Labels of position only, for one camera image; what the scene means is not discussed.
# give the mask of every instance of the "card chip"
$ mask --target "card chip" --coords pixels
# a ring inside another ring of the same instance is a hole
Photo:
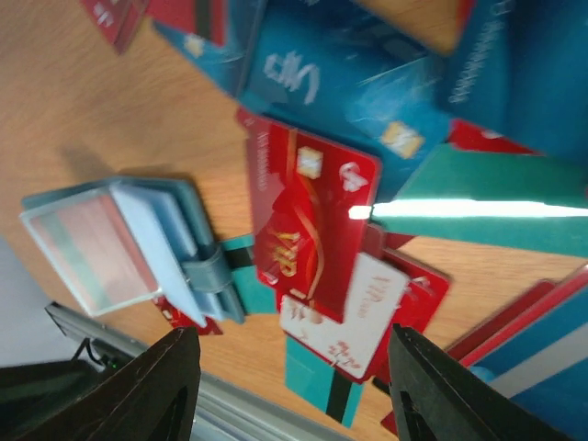
[[[297,171],[300,175],[316,179],[321,176],[322,152],[317,152],[310,147],[302,147],[298,151]]]
[[[204,53],[204,40],[196,35],[186,35],[184,37],[184,49],[194,58],[199,58]]]
[[[422,136],[399,121],[392,122],[380,140],[404,159],[412,158],[424,144]]]

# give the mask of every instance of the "card holder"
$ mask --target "card holder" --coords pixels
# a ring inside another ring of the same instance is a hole
[[[159,283],[105,189],[29,209],[21,220],[88,314],[157,294]]]
[[[214,240],[206,212],[198,194],[187,181],[121,175],[84,183],[79,186],[52,190],[23,198],[22,206],[26,210],[22,215],[23,221],[26,223],[25,219],[28,216],[28,212],[34,209],[42,209],[49,204],[65,203],[62,202],[63,199],[76,197],[77,195],[81,195],[91,190],[105,191],[111,187],[120,186],[137,188],[138,190],[154,190],[171,195],[179,208],[181,217],[187,226],[187,231],[196,245],[196,252],[193,253],[193,255],[182,253],[182,255],[174,254],[169,257],[170,259],[176,260],[175,264],[177,265],[182,278],[181,283],[187,288],[183,294],[178,294],[179,291],[184,291],[183,289],[174,290],[174,294],[171,297],[174,295],[176,295],[176,297],[175,299],[170,298],[170,302],[180,310],[183,309],[183,301],[195,306],[195,309],[193,309],[188,315],[196,322],[205,323],[205,319],[202,317],[202,312],[203,310],[206,310],[206,314],[212,316],[216,320],[229,318],[237,323],[243,323],[243,307],[241,306],[238,294],[232,285],[231,270],[228,267],[222,250]],[[35,239],[41,250],[45,252],[46,250],[43,249],[44,246],[42,245],[42,241],[39,240],[39,237],[35,237]],[[173,266],[171,262],[168,262],[167,265],[169,265],[169,267]],[[72,283],[68,283],[67,277],[63,276],[64,272],[60,271],[54,263],[53,266],[66,282],[68,288],[74,293]],[[155,291],[150,295],[151,297],[161,295],[161,292]],[[101,311],[96,313],[96,311],[87,309],[86,305],[83,304],[83,306],[85,306],[86,311],[92,315],[103,313]],[[111,306],[108,308],[108,311],[113,311],[122,306]]]

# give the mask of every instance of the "black cable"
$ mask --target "black cable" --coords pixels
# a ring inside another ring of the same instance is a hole
[[[93,362],[97,363],[100,366],[105,365],[105,363],[102,360],[96,358],[96,356],[92,352],[92,345],[88,337],[82,340],[82,343],[76,349],[75,354],[73,354],[72,361],[77,360],[79,356],[82,354],[82,351],[84,351],[84,349]]]

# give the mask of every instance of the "card logo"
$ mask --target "card logo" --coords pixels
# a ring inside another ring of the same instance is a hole
[[[269,55],[266,58],[264,74],[290,92],[299,90],[305,78],[308,78],[308,92],[304,98],[306,106],[314,102],[321,87],[319,67],[312,63],[302,65],[302,55],[298,55],[296,51],[288,52],[286,57],[280,57],[277,53]]]
[[[339,177],[343,181],[343,190],[350,193],[355,193],[359,188],[368,184],[368,181],[359,174],[359,165],[356,163],[341,165]]]
[[[389,278],[372,277],[371,283],[367,287],[366,296],[361,300],[357,317],[365,319],[368,316],[371,305],[384,300],[386,292],[390,289],[390,283],[391,280]]]
[[[478,81],[486,66],[486,61],[505,27],[502,16],[510,14],[515,6],[515,0],[498,0],[489,6],[490,18],[481,26],[480,34],[476,38],[472,51],[459,72],[458,80],[448,99],[451,104],[461,104],[469,100],[471,90]]]
[[[329,346],[329,355],[334,358],[331,366],[361,369],[361,365],[349,355],[349,345],[342,340],[339,340],[336,345]]]
[[[297,273],[296,261],[299,251],[299,232],[276,232],[278,244],[274,246],[272,258],[279,264],[280,272],[286,277]]]

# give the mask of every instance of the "wooden table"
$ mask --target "wooden table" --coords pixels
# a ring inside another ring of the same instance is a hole
[[[456,41],[457,0],[366,0],[430,46]],[[20,0],[0,5],[0,233],[48,295],[77,308],[18,220],[27,194],[98,179],[121,170],[190,173],[216,233],[251,231],[243,133],[234,103],[147,24],[116,57],[75,1]],[[560,279],[581,259],[418,238],[408,254],[452,275],[455,284],[426,335],[445,345],[541,278]],[[103,317],[145,342],[169,326],[151,303]],[[352,430],[288,391],[284,334],[277,317],[244,327],[224,322],[204,337],[202,367],[362,441],[390,439],[379,426],[390,399],[365,387]]]

